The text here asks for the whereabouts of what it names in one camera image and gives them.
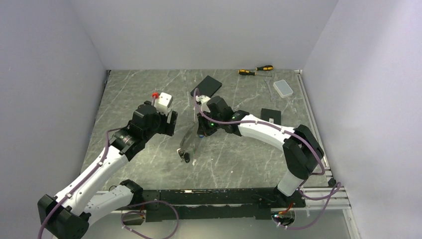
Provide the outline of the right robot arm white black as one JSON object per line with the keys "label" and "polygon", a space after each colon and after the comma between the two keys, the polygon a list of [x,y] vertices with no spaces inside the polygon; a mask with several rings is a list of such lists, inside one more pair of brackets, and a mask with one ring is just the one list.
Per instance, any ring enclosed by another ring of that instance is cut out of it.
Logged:
{"label": "right robot arm white black", "polygon": [[199,111],[199,135],[210,136],[222,129],[228,134],[253,138],[283,151],[287,171],[276,186],[274,200],[277,205],[289,205],[294,192],[315,174],[317,167],[324,174],[324,151],[307,126],[281,126],[246,111],[233,111],[221,97],[195,96],[194,99]]}

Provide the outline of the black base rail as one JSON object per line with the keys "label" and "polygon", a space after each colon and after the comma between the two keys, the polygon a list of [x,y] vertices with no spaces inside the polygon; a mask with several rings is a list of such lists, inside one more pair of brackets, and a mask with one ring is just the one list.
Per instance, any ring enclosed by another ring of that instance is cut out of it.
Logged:
{"label": "black base rail", "polygon": [[164,220],[255,218],[269,220],[286,209],[304,208],[298,192],[284,196],[275,188],[144,190],[122,210],[143,210],[147,222]]}

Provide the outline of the key bunch with rings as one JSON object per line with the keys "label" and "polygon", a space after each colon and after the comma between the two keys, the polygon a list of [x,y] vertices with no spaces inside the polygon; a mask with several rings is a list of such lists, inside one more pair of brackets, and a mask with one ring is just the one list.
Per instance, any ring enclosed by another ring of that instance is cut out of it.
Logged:
{"label": "key bunch with rings", "polygon": [[197,139],[199,124],[194,123],[183,136],[179,148],[176,150],[182,162],[189,163],[191,160],[190,155],[193,153],[195,148],[195,141]]}

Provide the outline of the black network switch box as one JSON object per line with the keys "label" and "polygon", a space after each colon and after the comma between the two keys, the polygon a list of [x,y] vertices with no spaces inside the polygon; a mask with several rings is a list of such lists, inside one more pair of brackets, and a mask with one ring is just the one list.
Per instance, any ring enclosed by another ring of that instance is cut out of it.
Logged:
{"label": "black network switch box", "polygon": [[282,113],[278,110],[262,108],[260,112],[260,119],[273,124],[281,125]]}

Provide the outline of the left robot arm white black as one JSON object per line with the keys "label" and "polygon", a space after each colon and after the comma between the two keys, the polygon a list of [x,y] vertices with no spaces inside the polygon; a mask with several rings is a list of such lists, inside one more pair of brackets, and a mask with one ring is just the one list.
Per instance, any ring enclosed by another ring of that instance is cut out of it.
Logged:
{"label": "left robot arm white black", "polygon": [[142,205],[143,188],[127,179],[103,195],[97,191],[120,168],[142,151],[156,134],[173,136],[178,113],[169,103],[146,101],[133,112],[124,127],[106,131],[99,156],[73,182],[55,196],[44,195],[37,203],[41,227],[57,239],[80,239],[89,227],[111,211]]}

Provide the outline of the orange black screwdriver rear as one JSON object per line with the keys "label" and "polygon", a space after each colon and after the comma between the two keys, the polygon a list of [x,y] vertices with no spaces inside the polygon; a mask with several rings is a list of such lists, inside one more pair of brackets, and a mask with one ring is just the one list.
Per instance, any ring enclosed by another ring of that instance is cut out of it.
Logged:
{"label": "orange black screwdriver rear", "polygon": [[273,69],[274,68],[272,65],[265,65],[265,66],[256,67],[254,71],[272,71]]}

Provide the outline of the black flat box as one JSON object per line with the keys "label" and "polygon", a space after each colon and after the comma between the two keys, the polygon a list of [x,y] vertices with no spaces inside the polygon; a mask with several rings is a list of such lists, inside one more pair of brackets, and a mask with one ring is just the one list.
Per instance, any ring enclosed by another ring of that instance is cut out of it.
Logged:
{"label": "black flat box", "polygon": [[206,76],[193,90],[191,90],[190,95],[193,97],[195,89],[198,89],[198,96],[204,95],[211,98],[221,87],[222,82],[211,76]]}

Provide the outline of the clear plastic box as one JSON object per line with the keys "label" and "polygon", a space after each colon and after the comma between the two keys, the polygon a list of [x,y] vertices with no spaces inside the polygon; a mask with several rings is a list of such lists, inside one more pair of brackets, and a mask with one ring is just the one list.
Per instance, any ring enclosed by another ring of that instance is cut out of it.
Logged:
{"label": "clear plastic box", "polygon": [[293,94],[292,88],[285,80],[276,81],[273,83],[273,87],[281,98],[289,97]]}

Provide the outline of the yellow black screwdriver front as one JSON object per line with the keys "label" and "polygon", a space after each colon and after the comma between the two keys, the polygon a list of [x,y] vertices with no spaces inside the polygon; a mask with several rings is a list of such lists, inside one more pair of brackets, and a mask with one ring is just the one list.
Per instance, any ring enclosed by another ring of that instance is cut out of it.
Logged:
{"label": "yellow black screwdriver front", "polygon": [[261,73],[252,72],[252,71],[245,70],[245,69],[238,70],[238,74],[243,75],[243,76],[264,76],[264,77],[271,77],[272,76],[270,74],[261,74]]}

